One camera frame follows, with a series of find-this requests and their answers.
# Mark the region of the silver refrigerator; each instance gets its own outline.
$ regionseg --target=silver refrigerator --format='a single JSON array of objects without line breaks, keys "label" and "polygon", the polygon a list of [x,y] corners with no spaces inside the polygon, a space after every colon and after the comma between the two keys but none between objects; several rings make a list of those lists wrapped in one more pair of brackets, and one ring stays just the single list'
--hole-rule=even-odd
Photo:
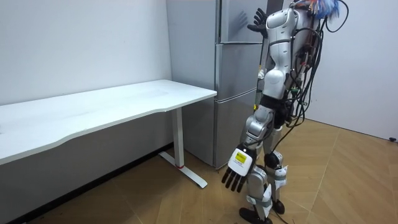
[{"label": "silver refrigerator", "polygon": [[253,114],[262,36],[250,31],[257,8],[281,0],[167,0],[173,81],[218,92],[182,108],[184,148],[219,169]]}]

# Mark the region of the white desk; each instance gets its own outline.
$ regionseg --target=white desk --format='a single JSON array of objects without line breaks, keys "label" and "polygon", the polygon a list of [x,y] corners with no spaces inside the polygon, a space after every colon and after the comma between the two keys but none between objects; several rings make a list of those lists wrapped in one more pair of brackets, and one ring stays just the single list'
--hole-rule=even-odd
[{"label": "white desk", "polygon": [[172,110],[175,159],[165,152],[160,155],[203,188],[207,183],[184,167],[181,107],[216,94],[157,80],[0,106],[0,165],[84,134]]}]

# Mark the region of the yellow label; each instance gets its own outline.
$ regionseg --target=yellow label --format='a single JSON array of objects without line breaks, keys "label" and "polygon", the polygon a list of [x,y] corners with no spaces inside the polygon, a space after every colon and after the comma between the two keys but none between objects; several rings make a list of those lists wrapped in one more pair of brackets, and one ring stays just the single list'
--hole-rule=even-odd
[{"label": "yellow label", "polygon": [[246,156],[244,154],[241,154],[240,152],[238,152],[235,156],[235,159],[241,163],[244,163],[246,161]]}]

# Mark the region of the baseboard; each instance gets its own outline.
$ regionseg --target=baseboard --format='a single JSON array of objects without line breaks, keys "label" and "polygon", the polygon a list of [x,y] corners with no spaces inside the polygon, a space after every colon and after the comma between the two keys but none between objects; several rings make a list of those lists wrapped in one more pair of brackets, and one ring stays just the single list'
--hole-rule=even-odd
[{"label": "baseboard", "polygon": [[85,184],[85,185],[83,185],[83,186],[81,186],[81,187],[79,187],[79,188],[77,188],[75,190],[72,190],[71,192],[69,192],[69,193],[67,193],[65,195],[62,195],[61,197],[59,197],[59,198],[57,198],[57,199],[55,199],[55,200],[53,200],[53,201],[41,206],[39,208],[36,208],[35,210],[33,210],[31,212],[28,212],[25,215],[22,215],[22,216],[20,216],[20,217],[18,217],[16,219],[14,219],[13,221],[6,223],[6,224],[21,224],[21,223],[29,222],[29,221],[31,221],[31,220],[33,220],[33,219],[35,219],[35,218],[47,213],[47,212],[49,212],[50,210],[62,205],[63,203],[65,203],[65,202],[67,202],[67,201],[69,201],[71,199],[74,199],[75,197],[77,197],[77,196],[79,196],[79,195],[81,195],[81,194],[83,194],[83,193],[85,193],[85,192],[87,192],[87,191],[89,191],[89,190],[91,190],[91,189],[93,189],[93,188],[95,188],[95,187],[107,182],[108,180],[112,179],[113,177],[116,177],[117,175],[122,174],[123,172],[125,172],[125,171],[127,171],[127,170],[129,170],[129,169],[131,169],[131,168],[133,168],[133,167],[135,167],[135,166],[147,161],[148,159],[155,157],[160,152],[166,151],[166,150],[172,148],[173,146],[174,146],[174,143],[171,142],[171,143],[169,143],[169,144],[167,144],[167,145],[165,145],[165,146],[163,146],[163,147],[161,147],[161,148],[149,153],[148,155],[145,155],[145,156],[143,156],[143,157],[141,157],[141,158],[139,158],[139,159],[137,159],[135,161],[132,161],[129,164],[126,164],[126,165],[124,165],[124,166],[122,166],[122,167],[120,167],[120,168],[118,168],[118,169],[116,169],[116,170],[114,170],[114,171],[112,171],[112,172],[110,172],[108,174],[105,174],[104,176],[102,176],[102,177],[100,177],[100,178],[98,178],[96,180],[91,181],[88,184]]}]

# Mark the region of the wooden floor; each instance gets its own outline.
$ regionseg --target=wooden floor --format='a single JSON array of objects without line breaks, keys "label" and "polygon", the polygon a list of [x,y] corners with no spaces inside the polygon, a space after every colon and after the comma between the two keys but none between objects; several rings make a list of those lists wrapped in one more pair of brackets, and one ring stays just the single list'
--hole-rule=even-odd
[{"label": "wooden floor", "polygon": [[[278,150],[289,165],[281,200],[288,223],[397,223],[398,144],[306,121]],[[225,168],[214,171],[189,153],[185,162],[205,189],[158,156],[30,223],[246,223],[238,215],[250,207],[246,190],[222,186]]]}]

